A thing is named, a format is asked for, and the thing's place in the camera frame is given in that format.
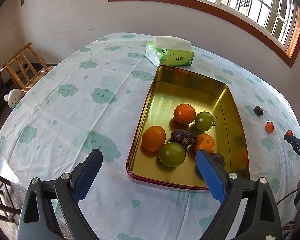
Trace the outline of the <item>red tomato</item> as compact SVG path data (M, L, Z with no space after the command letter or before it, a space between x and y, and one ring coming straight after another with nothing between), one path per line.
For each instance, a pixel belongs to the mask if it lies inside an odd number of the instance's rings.
M267 121L267 123L265 124L264 129L266 130L266 132L268 134L271 134L274 131L274 124L271 121Z
M291 130L288 130L288 131L286 132L286 134L289 135L290 137L293 136L293 132L292 132Z

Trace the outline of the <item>dark passion fruit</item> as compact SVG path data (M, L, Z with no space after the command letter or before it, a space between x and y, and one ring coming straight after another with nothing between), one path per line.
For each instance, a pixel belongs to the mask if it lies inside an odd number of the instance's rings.
M255 106L254 108L254 113L258 116L262 116L264 114L264 111L261 107L259 106Z
M222 167L225 167L225 158L220 153L211 153L210 157L215 163L219 163Z
M171 142L177 142L187 150L196 142L196 135L193 131L176 129L171 133Z

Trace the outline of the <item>orange mandarin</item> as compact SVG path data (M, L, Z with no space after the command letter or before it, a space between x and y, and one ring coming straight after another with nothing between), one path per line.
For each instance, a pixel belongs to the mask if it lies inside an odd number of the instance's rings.
M143 147L149 152L157 152L165 144L166 132L161 126L147 128L141 138Z
M216 142L211 135L200 134L196 138L193 148L195 152L198 152L199 150L206 150L208 154L212 154L215 151Z
M175 108L173 117L178 123L188 125L195 120L196 111L193 106L183 103Z

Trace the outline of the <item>green tomato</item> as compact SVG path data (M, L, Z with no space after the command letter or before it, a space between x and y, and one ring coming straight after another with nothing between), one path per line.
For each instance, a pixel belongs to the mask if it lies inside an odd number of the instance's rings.
M177 167L185 160L186 152L177 142L168 142L159 150L159 159L167 167Z
M216 125L215 118L209 112L200 112L196 115L194 124L200 131L208 131L212 126Z

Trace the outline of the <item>dark wooden chair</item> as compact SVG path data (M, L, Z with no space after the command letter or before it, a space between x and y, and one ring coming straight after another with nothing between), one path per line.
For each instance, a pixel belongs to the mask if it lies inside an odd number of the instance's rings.
M0 176L0 221L17 225L15 216L20 215L21 209L13 204L9 188L12 188L11 182Z

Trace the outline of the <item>white bear toy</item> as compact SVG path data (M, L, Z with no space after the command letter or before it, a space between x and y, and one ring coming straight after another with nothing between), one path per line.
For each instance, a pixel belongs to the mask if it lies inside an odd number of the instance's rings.
M13 109L19 103L23 96L24 95L22 91L15 88L4 96L4 101L7 102L10 109Z

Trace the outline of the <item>cloud pattern tablecloth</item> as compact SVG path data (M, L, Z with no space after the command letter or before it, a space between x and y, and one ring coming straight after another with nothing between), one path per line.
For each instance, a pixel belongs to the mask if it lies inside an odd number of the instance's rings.
M128 177L128 152L157 70L145 57L152 41L112 33L83 47L23 97L0 131L0 150L25 186L34 177L58 178L100 148L105 161L79 207L101 239L199 239L219 208L208 192L159 189ZM194 48L189 70L229 86L243 121L251 178L269 181L281 222L288 222L296 208L285 195L300 174L300 157L283 138L287 130L300 138L288 101L251 72L201 48ZM274 124L271 134L267 121Z

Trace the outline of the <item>red gold toffee tin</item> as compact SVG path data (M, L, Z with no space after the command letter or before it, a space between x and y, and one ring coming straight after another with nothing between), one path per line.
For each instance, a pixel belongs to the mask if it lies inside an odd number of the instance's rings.
M167 167L157 152L147 151L141 142L144 131L161 126L166 141L176 129L189 130L195 135L202 132L192 122L183 125L173 117L175 108L187 103L197 113L207 111L216 124L207 131L216 142L215 151L225 158L225 170L248 179L249 159L242 120L229 87L216 79L189 70L160 66L146 96L130 153L126 171L131 181L158 188L207 190L195 161L192 146L187 148L185 160L177 167Z

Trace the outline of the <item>wooden stool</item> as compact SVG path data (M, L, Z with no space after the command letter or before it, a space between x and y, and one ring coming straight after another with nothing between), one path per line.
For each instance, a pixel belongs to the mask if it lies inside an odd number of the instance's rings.
M28 54L38 60L41 68L37 70L31 63ZM41 78L53 70L54 66L48 66L32 48L29 42L10 56L0 68L0 74L8 72L12 82L23 94L27 93Z

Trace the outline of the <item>green tissue pack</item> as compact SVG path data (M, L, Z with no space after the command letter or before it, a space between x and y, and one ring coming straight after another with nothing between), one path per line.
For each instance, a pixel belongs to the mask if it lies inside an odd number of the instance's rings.
M192 43L175 36L155 36L147 42L145 57L156 67L190 66L194 58Z

